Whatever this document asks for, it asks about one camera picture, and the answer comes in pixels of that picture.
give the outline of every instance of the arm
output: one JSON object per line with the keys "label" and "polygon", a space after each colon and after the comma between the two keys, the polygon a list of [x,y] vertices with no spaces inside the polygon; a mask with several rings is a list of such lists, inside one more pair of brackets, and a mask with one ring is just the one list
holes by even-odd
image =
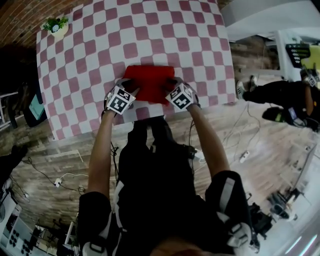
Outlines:
{"label": "arm", "polygon": [[93,145],[90,163],[88,192],[100,192],[109,200],[111,170],[111,132],[115,113],[106,111]]}
{"label": "arm", "polygon": [[311,88],[310,85],[306,85],[304,89],[304,98],[305,98],[305,108],[306,114],[310,116],[314,111],[314,101],[311,96]]}
{"label": "arm", "polygon": [[229,170],[230,167],[224,147],[222,146],[216,132],[202,113],[201,108],[192,104],[187,108],[187,110],[193,118],[211,177],[221,171]]}

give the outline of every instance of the potted plant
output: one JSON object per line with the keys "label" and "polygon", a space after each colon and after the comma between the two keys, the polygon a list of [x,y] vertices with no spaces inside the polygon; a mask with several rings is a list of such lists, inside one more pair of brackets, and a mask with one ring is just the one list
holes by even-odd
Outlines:
{"label": "potted plant", "polygon": [[68,32],[68,18],[48,18],[41,28],[49,31],[54,37],[61,39]]}

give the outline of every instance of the sneaker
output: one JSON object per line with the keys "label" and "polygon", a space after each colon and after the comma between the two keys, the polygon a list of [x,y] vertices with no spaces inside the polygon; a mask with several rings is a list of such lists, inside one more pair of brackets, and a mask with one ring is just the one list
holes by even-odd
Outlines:
{"label": "sneaker", "polygon": [[236,84],[236,92],[238,94],[238,99],[243,100],[244,99],[244,93],[246,92],[244,83],[241,81],[238,81]]}
{"label": "sneaker", "polygon": [[257,82],[258,82],[258,79],[257,79],[257,77],[256,76],[254,76],[254,75],[252,75],[251,77],[250,77],[250,83],[249,83],[249,85],[250,85],[250,92],[252,92],[256,87],[257,87]]}

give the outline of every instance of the person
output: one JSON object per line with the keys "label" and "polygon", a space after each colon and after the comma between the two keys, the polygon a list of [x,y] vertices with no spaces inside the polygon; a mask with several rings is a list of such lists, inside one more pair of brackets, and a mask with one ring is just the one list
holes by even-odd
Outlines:
{"label": "person", "polygon": [[267,200],[271,203],[272,207],[270,208],[270,212],[275,214],[280,219],[290,221],[296,221],[298,216],[296,212],[293,210],[292,203],[285,202],[278,194],[278,192],[271,193]]}
{"label": "person", "polygon": [[243,82],[237,83],[237,95],[240,100],[258,104],[276,104],[284,110],[292,109],[295,113],[293,115],[305,121],[306,126],[313,130],[318,129],[320,91],[316,86],[311,87],[304,79],[296,82],[275,81],[257,86],[255,76],[251,76],[248,85],[249,89],[246,90]]}
{"label": "person", "polygon": [[[251,240],[241,177],[196,104],[187,107],[211,175],[205,200],[196,194],[188,147],[175,142],[163,116],[134,122],[119,156],[110,200],[115,113],[105,110],[92,149],[88,186],[79,199],[77,239],[82,255],[234,255]],[[154,143],[146,146],[147,128]]]}
{"label": "person", "polygon": [[0,156],[0,188],[5,187],[5,183],[10,178],[11,172],[18,166],[22,158],[26,156],[27,152],[28,148],[26,145],[23,145],[22,147],[14,145],[11,149],[11,154]]}

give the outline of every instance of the pink and white checkered table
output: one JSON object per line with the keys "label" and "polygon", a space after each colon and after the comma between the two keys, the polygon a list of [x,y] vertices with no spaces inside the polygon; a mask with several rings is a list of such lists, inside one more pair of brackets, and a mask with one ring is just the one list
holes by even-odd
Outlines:
{"label": "pink and white checkered table", "polygon": [[[215,0],[93,0],[75,7],[57,40],[37,33],[45,112],[56,139],[99,128],[105,94],[129,65],[173,66],[203,108],[235,101],[231,51]],[[180,110],[135,101],[115,124]]]}

